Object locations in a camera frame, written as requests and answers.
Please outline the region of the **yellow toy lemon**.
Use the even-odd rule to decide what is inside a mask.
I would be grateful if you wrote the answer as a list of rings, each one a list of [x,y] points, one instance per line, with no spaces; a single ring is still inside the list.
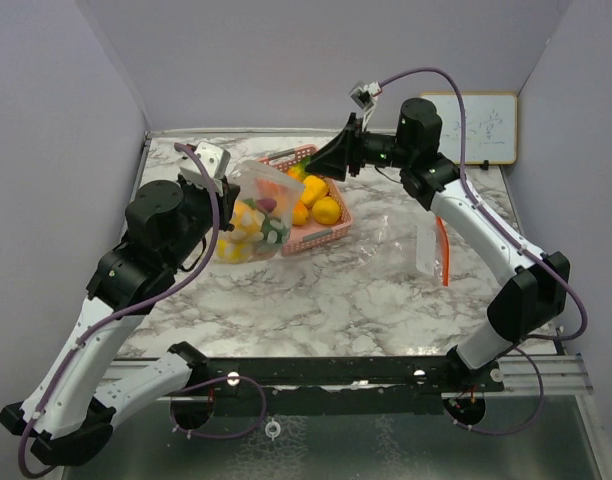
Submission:
[[[253,244],[249,242],[232,242],[223,237],[217,242],[216,255],[222,263],[246,263],[253,255]]]

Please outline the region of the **purple toy sweet potato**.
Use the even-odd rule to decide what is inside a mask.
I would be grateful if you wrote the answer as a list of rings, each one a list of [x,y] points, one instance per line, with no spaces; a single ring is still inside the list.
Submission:
[[[273,198],[259,199],[256,204],[259,210],[263,210],[267,213],[272,213],[277,207],[277,202]]]

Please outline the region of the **pink plastic basket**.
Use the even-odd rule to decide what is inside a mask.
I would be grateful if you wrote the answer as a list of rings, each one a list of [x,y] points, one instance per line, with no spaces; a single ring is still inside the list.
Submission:
[[[283,256],[340,240],[349,234],[353,224],[337,184],[327,178],[316,180],[314,175],[306,173],[306,163],[316,151],[315,145],[304,145],[259,159],[305,186],[293,210],[289,240],[282,247]]]

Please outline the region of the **clear zip top bag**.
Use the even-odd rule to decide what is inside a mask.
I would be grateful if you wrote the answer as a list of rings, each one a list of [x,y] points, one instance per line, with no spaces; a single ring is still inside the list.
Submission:
[[[217,261],[243,264],[274,257],[290,238],[293,211],[305,186],[254,160],[233,171],[232,183],[240,193],[230,219],[232,228],[219,235]]]

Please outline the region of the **green toy lime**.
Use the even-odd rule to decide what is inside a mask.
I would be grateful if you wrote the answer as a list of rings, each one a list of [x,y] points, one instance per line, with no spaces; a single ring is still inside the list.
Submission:
[[[283,245],[290,236],[290,226],[281,218],[267,216],[262,224],[263,241],[268,245]]]

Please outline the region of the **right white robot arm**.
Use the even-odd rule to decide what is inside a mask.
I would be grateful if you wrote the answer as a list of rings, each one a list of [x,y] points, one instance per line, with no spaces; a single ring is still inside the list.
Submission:
[[[467,391],[481,369],[559,315],[570,263],[560,252],[546,254],[488,210],[458,165],[439,150],[442,120],[423,98],[406,100],[395,134],[365,132],[351,115],[341,130],[307,164],[307,173],[337,181],[356,176],[368,165],[400,172],[407,194],[447,222],[484,260],[501,289],[487,308],[486,321],[451,348],[447,383]]]

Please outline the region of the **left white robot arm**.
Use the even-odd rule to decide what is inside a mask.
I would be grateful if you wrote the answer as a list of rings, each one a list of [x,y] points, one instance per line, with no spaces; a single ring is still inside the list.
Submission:
[[[226,179],[210,194],[184,178],[142,186],[125,209],[126,231],[106,253],[87,286],[75,326],[45,379],[24,401],[0,412],[0,423],[21,438],[18,462],[33,477],[26,453],[47,468],[80,466],[113,431],[156,398],[206,385],[204,356],[186,342],[153,365],[112,385],[102,377],[127,337],[155,303],[183,288],[175,275],[197,245],[217,243],[230,228],[240,188]]]

